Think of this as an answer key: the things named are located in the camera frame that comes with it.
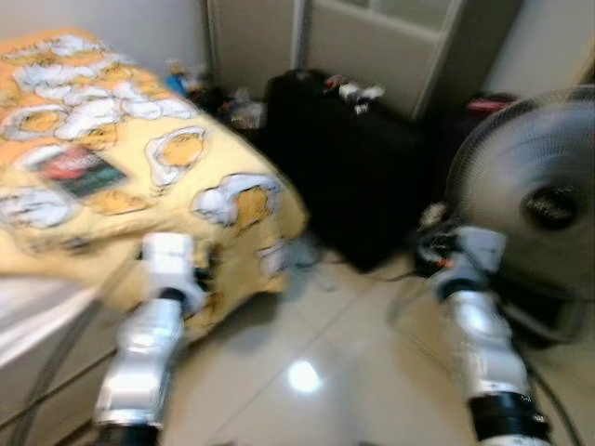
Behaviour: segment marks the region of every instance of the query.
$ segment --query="yellow blanket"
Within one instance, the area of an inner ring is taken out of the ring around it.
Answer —
[[[305,219],[248,144],[92,35],[0,43],[1,274],[100,285],[145,233],[190,233],[197,266],[217,258],[195,338],[253,293],[283,289]],[[131,308],[142,284],[136,267],[106,302]]]

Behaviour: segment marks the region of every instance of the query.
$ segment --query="bed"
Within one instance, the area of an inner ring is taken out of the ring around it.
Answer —
[[[49,404],[36,429],[44,433],[27,444],[51,444],[84,421],[56,407],[80,400],[69,380],[97,384],[104,369],[95,365],[105,365],[115,328],[141,300],[146,233],[191,234],[196,267],[213,275],[205,307],[187,320],[196,340],[248,297],[284,289],[286,248],[306,220],[266,159],[93,35],[1,42],[0,443],[69,322],[100,299],[100,315],[42,396],[62,402]]]

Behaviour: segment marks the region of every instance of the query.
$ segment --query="tiled floor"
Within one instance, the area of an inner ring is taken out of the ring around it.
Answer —
[[[474,444],[424,282],[380,280],[409,268],[397,256],[362,275],[332,253],[294,268],[284,295],[253,299],[191,349],[164,445]],[[587,444],[595,444],[592,341],[534,355]],[[553,422],[557,444],[570,444]]]

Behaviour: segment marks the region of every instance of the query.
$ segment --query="white wall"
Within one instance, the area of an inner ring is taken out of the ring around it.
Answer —
[[[525,0],[484,85],[531,96],[569,86],[595,35],[593,0]]]
[[[201,1],[2,0],[0,39],[78,26],[162,75],[167,59],[196,70],[206,60]]]

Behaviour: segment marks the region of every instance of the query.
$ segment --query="blue object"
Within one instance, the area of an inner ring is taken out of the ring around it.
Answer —
[[[174,76],[173,74],[167,76],[165,79],[165,84],[175,93],[178,93],[181,96],[186,96],[186,88],[184,88],[184,84],[182,83],[182,80],[179,76]]]

